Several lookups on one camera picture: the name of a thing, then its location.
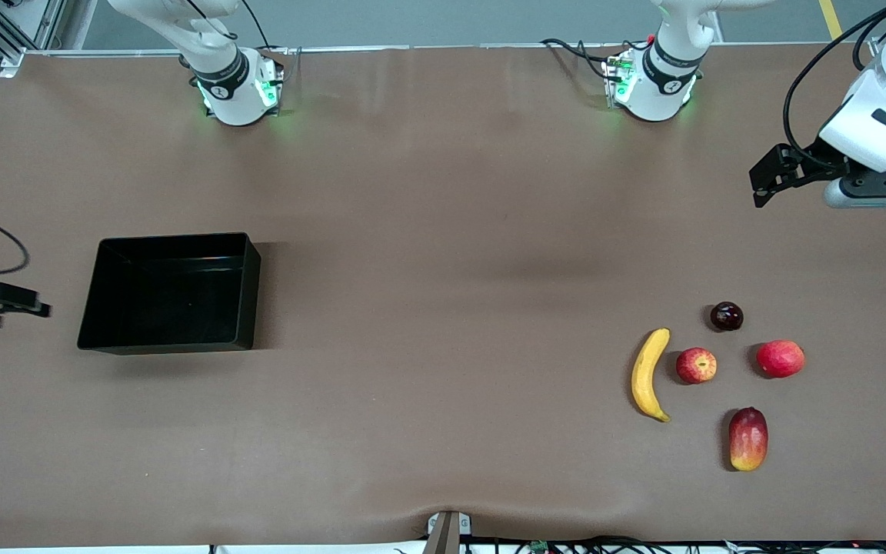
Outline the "black plastic tray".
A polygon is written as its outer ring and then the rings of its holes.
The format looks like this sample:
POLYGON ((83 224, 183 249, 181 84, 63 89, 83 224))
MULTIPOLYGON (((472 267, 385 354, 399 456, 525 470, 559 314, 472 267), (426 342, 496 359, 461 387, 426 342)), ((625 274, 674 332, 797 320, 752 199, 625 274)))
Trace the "black plastic tray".
POLYGON ((103 239, 78 349, 112 355, 252 349, 260 275, 260 253, 244 232, 103 239))

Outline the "yellow banana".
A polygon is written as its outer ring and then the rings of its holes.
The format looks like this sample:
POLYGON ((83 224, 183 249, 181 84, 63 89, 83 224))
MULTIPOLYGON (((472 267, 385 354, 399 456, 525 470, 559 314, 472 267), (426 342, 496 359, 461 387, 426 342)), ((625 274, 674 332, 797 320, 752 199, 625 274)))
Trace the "yellow banana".
POLYGON ((660 400, 655 394, 655 369, 661 361, 662 354, 671 340, 671 330, 655 329, 651 331, 631 368, 631 396, 640 413, 661 423, 668 423, 671 417, 662 409, 660 400))

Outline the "red yellow mango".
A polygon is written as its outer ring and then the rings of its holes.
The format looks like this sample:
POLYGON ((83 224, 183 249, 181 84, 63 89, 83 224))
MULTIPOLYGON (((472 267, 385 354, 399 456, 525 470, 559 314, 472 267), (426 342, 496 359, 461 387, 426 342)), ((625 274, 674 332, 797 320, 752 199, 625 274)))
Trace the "red yellow mango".
POLYGON ((765 462, 768 446, 768 424, 760 410, 742 408, 731 417, 728 424, 728 457, 735 470, 759 469, 765 462))

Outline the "aluminium frame profile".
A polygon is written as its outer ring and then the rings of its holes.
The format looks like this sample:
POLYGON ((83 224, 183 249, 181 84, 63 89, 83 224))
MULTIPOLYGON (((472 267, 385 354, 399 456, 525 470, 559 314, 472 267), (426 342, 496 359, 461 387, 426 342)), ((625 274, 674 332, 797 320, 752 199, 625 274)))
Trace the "aluminium frame profile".
POLYGON ((29 52, 56 45, 69 0, 0 0, 0 70, 14 74, 29 52))

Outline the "red round apple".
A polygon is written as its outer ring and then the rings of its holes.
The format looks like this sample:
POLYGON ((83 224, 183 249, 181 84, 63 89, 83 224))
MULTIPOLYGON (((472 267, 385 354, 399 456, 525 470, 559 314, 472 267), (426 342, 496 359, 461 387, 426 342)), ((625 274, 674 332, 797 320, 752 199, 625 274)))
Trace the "red round apple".
POLYGON ((806 361, 802 347, 790 340, 774 340, 760 345, 755 358, 763 374, 771 379, 797 375, 806 361))

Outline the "dark purple plum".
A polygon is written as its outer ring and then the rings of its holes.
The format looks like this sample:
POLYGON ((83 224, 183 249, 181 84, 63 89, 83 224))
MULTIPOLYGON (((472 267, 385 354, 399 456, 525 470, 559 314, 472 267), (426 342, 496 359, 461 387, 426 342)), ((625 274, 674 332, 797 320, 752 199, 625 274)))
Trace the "dark purple plum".
POLYGON ((735 331, 741 329, 744 313, 734 302, 720 302, 709 312, 711 326, 718 331, 735 331))

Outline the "small red yellow apple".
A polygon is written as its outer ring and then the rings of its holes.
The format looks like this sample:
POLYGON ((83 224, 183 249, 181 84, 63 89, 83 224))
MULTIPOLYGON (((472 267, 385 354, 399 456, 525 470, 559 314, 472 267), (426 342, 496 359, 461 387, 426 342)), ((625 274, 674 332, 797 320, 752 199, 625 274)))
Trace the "small red yellow apple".
POLYGON ((689 385, 710 382, 718 371, 716 355, 702 347, 694 347, 681 352, 676 358, 676 375, 689 385))

